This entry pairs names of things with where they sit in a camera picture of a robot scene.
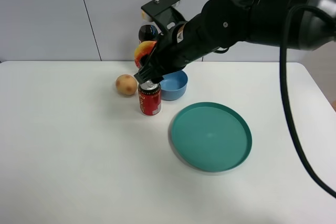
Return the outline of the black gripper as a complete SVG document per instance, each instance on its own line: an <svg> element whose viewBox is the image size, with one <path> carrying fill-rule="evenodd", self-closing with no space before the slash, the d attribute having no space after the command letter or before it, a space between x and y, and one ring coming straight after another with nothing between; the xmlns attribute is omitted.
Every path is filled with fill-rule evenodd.
<svg viewBox="0 0 336 224"><path fill-rule="evenodd" d="M138 83L160 83L167 75L182 70L187 64L210 53L210 42L201 22L190 20L163 36L149 55L141 60L141 68L134 75Z"/></svg>

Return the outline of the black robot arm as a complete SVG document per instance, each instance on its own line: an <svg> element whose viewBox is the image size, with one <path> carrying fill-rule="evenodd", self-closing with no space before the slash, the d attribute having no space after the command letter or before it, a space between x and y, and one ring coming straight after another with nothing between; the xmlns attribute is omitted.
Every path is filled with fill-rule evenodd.
<svg viewBox="0 0 336 224"><path fill-rule="evenodd" d="M335 16L335 0L209 0L199 14L185 20L174 8L178 1L152 0L142 6L162 34L141 61L135 75L139 83L158 83L164 75L239 41L279 46L287 13L294 6L308 5Z"/></svg>

